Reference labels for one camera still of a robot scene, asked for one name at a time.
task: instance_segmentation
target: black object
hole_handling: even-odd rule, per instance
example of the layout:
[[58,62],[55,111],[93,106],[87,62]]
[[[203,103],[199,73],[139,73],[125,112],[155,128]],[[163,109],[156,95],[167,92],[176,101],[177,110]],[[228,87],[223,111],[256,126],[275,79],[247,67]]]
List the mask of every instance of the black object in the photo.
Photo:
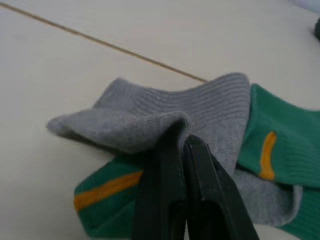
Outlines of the black object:
[[315,24],[314,34],[320,40],[320,18],[318,19],[318,22]]
[[144,168],[132,240],[258,240],[236,184],[208,146],[190,136],[180,152],[165,134]]

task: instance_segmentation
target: white table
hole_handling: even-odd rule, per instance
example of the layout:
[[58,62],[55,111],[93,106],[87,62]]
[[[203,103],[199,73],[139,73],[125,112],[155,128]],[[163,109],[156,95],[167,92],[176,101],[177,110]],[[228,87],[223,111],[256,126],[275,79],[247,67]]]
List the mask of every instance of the white table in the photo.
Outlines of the white table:
[[[206,80],[244,72],[320,109],[320,42],[311,34],[318,16],[286,1],[4,2]],[[73,191],[112,155],[51,135],[46,122],[91,107],[117,76],[165,90],[201,82],[7,8],[0,30],[0,239],[89,239]],[[296,239],[255,227],[261,240]]]

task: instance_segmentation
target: gray ribbed fabric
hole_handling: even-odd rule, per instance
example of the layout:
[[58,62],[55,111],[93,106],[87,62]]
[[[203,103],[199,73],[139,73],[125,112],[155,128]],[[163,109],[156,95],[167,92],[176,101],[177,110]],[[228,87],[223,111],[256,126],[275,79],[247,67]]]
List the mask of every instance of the gray ribbed fabric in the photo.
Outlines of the gray ribbed fabric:
[[174,125],[178,146],[190,134],[208,144],[233,177],[254,223],[284,225],[297,214],[302,188],[277,185],[241,169],[235,172],[249,109],[249,82],[240,73],[178,92],[141,87],[118,78],[93,108],[54,118],[47,127],[59,136],[81,137],[133,154],[152,148]]

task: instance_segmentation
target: gray sock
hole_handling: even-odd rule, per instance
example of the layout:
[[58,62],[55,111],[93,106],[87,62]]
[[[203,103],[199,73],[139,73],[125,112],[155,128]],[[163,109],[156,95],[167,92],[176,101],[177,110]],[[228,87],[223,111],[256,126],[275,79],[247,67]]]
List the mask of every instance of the gray sock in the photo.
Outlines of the gray sock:
[[[179,92],[141,87],[118,78],[111,83],[93,108],[54,118],[48,123],[48,128],[59,136],[81,137],[101,146],[133,154],[152,148],[159,137],[175,125],[179,147],[190,134],[202,138],[232,176],[249,109],[250,86],[246,76],[240,73],[224,75]],[[274,225],[273,222],[285,222],[283,219],[289,221],[295,214],[293,211],[274,211],[276,220],[270,220],[270,216],[266,215],[268,209],[258,209],[261,206],[269,208],[269,198],[265,199],[267,203],[261,203],[263,199],[257,197],[247,198],[252,187],[260,190],[265,185],[265,182],[259,184],[258,178],[256,179],[252,183],[246,176],[235,178],[253,222]],[[278,190],[277,185],[272,186],[268,189]],[[294,202],[294,197],[287,198],[287,194],[282,194],[281,190],[277,193],[279,194],[275,193],[273,199],[279,198],[278,201],[272,200],[271,204],[282,204],[284,198],[289,199],[285,200],[286,202]],[[292,209],[298,208],[298,205],[299,203],[296,203]]]

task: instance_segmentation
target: orange stripe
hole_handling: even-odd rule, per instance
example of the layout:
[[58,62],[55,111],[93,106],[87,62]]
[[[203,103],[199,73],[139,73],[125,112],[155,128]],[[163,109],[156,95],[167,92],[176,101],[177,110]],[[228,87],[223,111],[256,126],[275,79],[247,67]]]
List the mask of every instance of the orange stripe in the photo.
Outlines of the orange stripe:
[[276,142],[277,136],[274,131],[268,133],[265,137],[262,147],[262,153],[260,158],[261,171],[259,177],[266,180],[273,180],[275,178],[275,172],[271,166],[271,152]]
[[126,174],[116,179],[110,180],[89,191],[75,195],[73,200],[74,209],[78,212],[81,209],[97,203],[113,194],[137,185],[142,173],[143,171],[137,171],[134,173]]

